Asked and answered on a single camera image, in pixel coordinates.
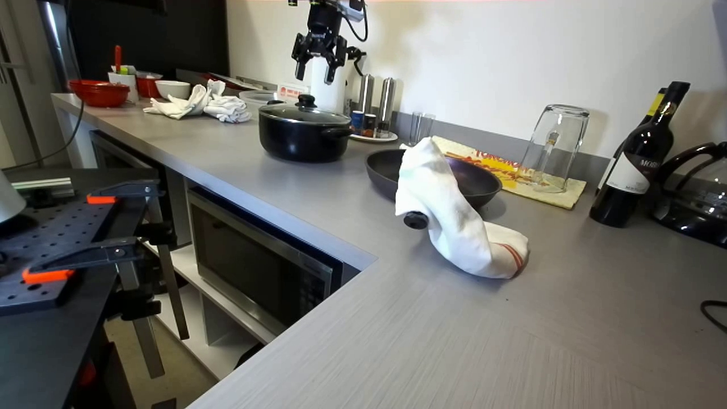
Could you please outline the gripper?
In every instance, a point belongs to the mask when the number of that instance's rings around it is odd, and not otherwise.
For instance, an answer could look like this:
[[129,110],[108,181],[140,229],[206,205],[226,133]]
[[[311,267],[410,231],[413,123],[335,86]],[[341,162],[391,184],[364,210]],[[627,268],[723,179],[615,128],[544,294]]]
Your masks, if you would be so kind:
[[347,40],[340,36],[343,14],[337,0],[309,0],[311,8],[307,18],[308,34],[297,34],[291,57],[296,61],[294,71],[298,81],[304,80],[307,62],[312,53],[322,53],[325,58],[324,83],[332,85],[337,68],[347,60]]

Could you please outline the glass pot lid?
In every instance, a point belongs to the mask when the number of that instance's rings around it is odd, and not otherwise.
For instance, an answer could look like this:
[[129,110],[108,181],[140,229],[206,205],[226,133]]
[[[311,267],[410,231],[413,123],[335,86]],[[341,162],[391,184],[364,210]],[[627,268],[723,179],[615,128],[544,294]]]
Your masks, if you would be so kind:
[[299,123],[312,126],[339,126],[348,127],[350,117],[345,114],[325,110],[317,107],[316,99],[311,95],[300,95],[296,103],[283,101],[270,101],[259,108],[260,119],[276,120],[283,123]]

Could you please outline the black coffee pot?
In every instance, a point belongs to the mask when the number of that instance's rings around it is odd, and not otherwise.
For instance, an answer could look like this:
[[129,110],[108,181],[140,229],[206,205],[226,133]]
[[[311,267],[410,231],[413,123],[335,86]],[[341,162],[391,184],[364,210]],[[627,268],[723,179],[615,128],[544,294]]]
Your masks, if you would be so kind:
[[727,141],[678,153],[661,166],[654,183],[654,220],[727,249]]

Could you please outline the white paper towel roll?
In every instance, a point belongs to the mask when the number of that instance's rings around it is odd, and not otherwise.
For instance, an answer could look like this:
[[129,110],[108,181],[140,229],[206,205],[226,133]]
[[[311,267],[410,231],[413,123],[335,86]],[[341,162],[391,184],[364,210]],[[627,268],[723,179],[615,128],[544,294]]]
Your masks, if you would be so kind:
[[307,63],[307,77],[311,80],[310,91],[317,107],[341,114],[344,112],[345,88],[351,67],[346,62],[343,67],[337,68],[334,81],[327,85],[324,80],[329,65],[325,58],[314,57]]

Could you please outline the white red printed card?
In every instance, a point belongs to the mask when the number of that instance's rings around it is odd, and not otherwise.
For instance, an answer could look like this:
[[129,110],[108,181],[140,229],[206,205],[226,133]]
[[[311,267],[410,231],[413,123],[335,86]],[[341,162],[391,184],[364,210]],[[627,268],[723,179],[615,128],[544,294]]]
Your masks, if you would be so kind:
[[309,95],[310,88],[306,85],[282,83],[276,90],[277,99],[285,103],[298,103],[299,96]]

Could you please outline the steel salt mill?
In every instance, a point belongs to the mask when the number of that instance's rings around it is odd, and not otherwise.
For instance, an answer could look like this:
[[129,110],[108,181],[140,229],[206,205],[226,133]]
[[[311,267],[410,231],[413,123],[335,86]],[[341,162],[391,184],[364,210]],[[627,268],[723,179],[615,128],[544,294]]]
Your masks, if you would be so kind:
[[358,97],[358,110],[362,111],[364,114],[372,113],[374,86],[375,77],[372,74],[367,73],[366,75],[363,75],[363,77],[361,77],[360,91]]

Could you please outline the white plate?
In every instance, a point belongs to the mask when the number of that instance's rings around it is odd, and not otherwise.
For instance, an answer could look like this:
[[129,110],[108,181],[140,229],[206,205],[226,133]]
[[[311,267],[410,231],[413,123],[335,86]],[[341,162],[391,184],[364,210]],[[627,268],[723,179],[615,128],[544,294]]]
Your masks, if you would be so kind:
[[276,91],[245,90],[238,93],[239,98],[249,106],[266,106],[270,101],[280,101]]

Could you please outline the steel pepper mill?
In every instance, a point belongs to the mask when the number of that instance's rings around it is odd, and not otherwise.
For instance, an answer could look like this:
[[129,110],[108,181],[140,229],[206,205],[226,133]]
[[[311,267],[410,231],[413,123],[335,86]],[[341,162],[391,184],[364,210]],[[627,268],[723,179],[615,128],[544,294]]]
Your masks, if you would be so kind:
[[382,93],[379,101],[379,116],[375,136],[384,138],[390,133],[392,124],[393,103],[395,100],[396,80],[385,78],[382,85]]

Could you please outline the dark tray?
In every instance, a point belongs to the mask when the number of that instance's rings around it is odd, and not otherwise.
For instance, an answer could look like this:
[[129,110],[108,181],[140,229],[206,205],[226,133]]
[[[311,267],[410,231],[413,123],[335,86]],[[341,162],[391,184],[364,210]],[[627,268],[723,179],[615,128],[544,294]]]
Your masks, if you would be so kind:
[[191,85],[207,85],[208,80],[221,81],[225,84],[225,91],[249,91],[249,90],[265,90],[259,85],[250,85],[237,78],[226,77],[221,74],[209,72],[195,72],[183,68],[175,69],[175,78],[179,81],[185,81]]

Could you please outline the crumpled white cloth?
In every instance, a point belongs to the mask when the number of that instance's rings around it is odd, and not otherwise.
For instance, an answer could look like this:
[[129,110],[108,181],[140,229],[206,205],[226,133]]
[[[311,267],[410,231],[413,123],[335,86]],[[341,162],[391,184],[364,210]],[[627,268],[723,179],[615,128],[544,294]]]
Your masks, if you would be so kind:
[[207,87],[211,90],[211,99],[203,113],[225,123],[244,123],[252,119],[247,104],[241,98],[224,95],[224,83],[208,80]]
[[192,88],[190,98],[183,100],[169,96],[168,102],[159,102],[151,98],[152,106],[143,108],[145,114],[162,115],[171,119],[180,120],[185,117],[200,116],[211,99],[211,90],[202,85]]

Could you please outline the small white saucer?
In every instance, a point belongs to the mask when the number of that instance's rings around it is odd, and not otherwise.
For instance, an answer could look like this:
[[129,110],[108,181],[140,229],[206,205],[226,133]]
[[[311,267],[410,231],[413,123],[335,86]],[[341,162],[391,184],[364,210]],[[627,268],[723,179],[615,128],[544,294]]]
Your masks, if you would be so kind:
[[349,135],[351,140],[361,141],[364,143],[393,143],[398,140],[398,135],[394,132],[374,131],[371,135],[359,135],[352,133]]

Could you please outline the clear drinking glass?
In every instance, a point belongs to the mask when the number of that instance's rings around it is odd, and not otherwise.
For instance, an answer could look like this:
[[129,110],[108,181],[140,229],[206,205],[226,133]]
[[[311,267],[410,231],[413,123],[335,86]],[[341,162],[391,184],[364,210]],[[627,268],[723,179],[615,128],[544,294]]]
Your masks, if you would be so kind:
[[413,112],[411,114],[410,134],[408,134],[407,140],[408,147],[415,147],[420,140],[429,137],[434,121],[436,121],[435,114],[420,111]]

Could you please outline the white bowl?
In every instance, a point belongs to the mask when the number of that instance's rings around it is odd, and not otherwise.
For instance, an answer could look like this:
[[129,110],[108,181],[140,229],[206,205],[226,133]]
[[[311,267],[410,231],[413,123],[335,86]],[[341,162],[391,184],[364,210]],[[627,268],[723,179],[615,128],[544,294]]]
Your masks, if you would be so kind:
[[191,85],[185,81],[156,80],[155,85],[161,98],[166,100],[170,97],[187,100],[191,94]]

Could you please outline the small red bowl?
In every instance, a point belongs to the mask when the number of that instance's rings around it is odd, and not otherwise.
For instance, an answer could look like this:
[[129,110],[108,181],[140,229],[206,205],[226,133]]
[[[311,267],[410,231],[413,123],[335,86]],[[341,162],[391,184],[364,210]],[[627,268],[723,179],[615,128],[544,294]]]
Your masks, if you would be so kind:
[[162,78],[160,73],[137,72],[136,88],[140,98],[161,98],[156,81]]

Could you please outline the white utensil holder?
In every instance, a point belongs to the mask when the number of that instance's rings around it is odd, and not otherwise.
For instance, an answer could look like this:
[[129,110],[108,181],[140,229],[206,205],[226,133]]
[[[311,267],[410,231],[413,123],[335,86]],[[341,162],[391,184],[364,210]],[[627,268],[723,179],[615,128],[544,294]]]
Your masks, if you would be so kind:
[[137,89],[137,70],[133,65],[120,65],[119,68],[112,67],[107,74],[108,80],[114,85],[124,85],[129,88],[127,103],[136,104],[140,100]]

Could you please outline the white red striped towel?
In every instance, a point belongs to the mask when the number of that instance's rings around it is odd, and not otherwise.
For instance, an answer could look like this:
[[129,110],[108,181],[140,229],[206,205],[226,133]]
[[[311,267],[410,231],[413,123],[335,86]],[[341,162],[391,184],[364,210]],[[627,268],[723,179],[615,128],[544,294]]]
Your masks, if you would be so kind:
[[431,137],[403,150],[395,215],[410,212],[427,217],[429,241],[463,272],[511,279],[527,266],[529,239],[483,220],[459,190],[446,156]]

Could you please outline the dark frying pan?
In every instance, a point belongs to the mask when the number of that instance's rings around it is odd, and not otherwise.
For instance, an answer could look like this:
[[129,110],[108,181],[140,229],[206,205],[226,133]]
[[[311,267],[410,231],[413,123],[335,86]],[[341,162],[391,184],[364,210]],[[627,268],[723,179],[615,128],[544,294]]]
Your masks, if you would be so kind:
[[[395,200],[398,173],[403,150],[387,149],[367,156],[366,171],[371,183],[387,199]],[[488,170],[451,156],[446,157],[463,197],[478,210],[488,204],[502,189],[502,183]]]

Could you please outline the large red bowl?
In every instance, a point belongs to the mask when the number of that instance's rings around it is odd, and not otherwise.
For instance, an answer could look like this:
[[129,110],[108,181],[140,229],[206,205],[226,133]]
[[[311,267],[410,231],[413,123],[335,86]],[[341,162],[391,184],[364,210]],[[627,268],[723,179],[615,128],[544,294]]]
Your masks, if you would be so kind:
[[68,86],[81,101],[95,108],[119,108],[131,91],[127,85],[109,81],[70,80]]

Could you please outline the microwave door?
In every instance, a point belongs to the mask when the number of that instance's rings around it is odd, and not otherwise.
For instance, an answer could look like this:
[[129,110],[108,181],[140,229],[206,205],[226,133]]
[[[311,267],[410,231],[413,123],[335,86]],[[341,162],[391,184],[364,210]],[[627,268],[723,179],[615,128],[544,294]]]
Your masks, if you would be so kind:
[[278,335],[312,308],[299,251],[249,223],[244,214],[189,193],[200,276]]

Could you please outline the microwave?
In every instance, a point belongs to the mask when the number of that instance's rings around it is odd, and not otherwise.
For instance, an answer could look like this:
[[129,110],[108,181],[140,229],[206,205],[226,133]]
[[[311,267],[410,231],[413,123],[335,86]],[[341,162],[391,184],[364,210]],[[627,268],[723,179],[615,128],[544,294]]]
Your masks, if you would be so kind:
[[187,192],[199,275],[279,335],[344,283],[345,264],[223,197]]

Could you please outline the yellow printed dish cloth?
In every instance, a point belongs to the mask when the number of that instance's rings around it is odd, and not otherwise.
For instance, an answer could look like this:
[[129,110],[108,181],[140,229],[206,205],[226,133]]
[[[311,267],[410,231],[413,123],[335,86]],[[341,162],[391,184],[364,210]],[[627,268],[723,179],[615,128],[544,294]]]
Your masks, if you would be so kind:
[[480,151],[439,136],[434,136],[433,141],[438,145],[444,155],[467,161],[472,165],[489,170],[502,182],[504,190],[517,196],[571,210],[578,202],[579,197],[582,196],[585,186],[587,186],[587,182],[585,181],[569,178],[567,179],[566,191],[548,193],[544,190],[545,187],[543,185],[530,186],[516,181],[519,164],[515,161],[505,160],[497,155],[491,155],[485,151]]

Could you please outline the black orange bar clamp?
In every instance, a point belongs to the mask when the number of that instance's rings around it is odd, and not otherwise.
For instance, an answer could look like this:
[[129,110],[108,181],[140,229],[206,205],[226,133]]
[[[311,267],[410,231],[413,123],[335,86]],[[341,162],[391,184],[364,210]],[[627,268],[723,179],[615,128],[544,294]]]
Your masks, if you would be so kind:
[[114,266],[122,285],[112,301],[112,314],[134,324],[137,340],[151,378],[164,375],[165,369],[150,321],[161,313],[151,285],[140,281],[137,262],[143,259],[142,243],[170,244],[175,234],[165,223],[147,223],[136,228],[136,236],[106,239],[55,254],[44,261],[34,262],[22,272],[26,284],[65,281],[78,269]]
[[147,223],[142,225],[143,232],[151,233],[143,236],[152,246],[156,247],[161,264],[162,276],[167,289],[167,295],[172,306],[172,313],[179,338],[189,339],[189,326],[185,318],[179,285],[173,267],[169,244],[176,240],[176,235],[168,221],[162,217],[159,198],[165,191],[159,187],[159,179],[132,180],[117,183],[105,188],[94,189],[86,195],[89,204],[111,203],[117,198],[144,198],[147,202]]

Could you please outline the steel refrigerator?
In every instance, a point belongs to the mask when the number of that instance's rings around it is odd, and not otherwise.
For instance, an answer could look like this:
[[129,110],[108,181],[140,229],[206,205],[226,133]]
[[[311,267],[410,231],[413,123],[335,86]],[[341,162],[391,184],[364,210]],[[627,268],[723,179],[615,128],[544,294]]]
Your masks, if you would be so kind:
[[70,93],[69,81],[80,78],[80,68],[71,35],[72,0],[36,0],[53,70],[63,93]]

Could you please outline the dark wine bottle white label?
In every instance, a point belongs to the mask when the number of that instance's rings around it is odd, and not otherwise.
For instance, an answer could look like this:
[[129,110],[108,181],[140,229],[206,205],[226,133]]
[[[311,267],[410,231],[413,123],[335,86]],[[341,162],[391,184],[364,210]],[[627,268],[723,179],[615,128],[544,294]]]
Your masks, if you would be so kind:
[[673,146],[670,122],[690,87],[670,83],[651,120],[626,137],[590,208],[592,220],[616,228],[628,223]]

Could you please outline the dark wine bottle yellow neck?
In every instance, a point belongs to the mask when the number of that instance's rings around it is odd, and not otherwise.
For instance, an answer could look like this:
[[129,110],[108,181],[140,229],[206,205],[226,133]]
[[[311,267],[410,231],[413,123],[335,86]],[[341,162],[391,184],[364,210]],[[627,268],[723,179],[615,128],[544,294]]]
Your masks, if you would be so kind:
[[[664,100],[664,97],[666,95],[667,88],[663,87],[659,89],[656,97],[654,98],[654,101],[652,102],[649,110],[647,111],[647,114],[644,116],[644,118],[639,122],[639,124],[636,126],[637,128],[640,126],[645,125],[646,123],[651,122],[652,118],[657,112],[657,109],[661,106],[662,101]],[[596,191],[595,196],[597,197],[598,194],[600,194],[600,190],[603,188],[605,182],[608,179],[608,176],[610,176],[611,171],[613,170],[613,167],[615,166],[616,160],[620,155],[620,151],[622,150],[623,146],[625,145],[626,139],[621,142],[621,144],[616,148],[615,152],[613,153],[612,158],[610,159],[607,168],[605,169],[605,172],[603,173],[602,178],[600,179]]]

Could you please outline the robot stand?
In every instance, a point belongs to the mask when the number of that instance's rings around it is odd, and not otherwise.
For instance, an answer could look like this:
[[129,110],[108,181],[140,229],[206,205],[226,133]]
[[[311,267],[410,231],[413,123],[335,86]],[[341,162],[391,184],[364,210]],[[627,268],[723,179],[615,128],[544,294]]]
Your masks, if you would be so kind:
[[[17,191],[11,183],[70,178],[74,192]],[[0,174],[0,409],[134,407],[104,322],[122,290],[114,266],[78,269],[65,281],[26,284],[23,270],[55,254],[136,236],[144,198],[89,204],[86,195],[152,170],[28,170]]]

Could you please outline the aluminium rail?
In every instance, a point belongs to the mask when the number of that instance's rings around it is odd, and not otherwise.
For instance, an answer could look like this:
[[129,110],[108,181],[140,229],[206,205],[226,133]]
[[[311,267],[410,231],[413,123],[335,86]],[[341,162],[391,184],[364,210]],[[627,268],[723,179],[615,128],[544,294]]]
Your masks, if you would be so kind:
[[37,189],[50,189],[51,191],[70,191],[74,192],[73,184],[70,178],[53,178],[44,180],[24,181],[11,183],[11,186],[17,191],[31,191]]

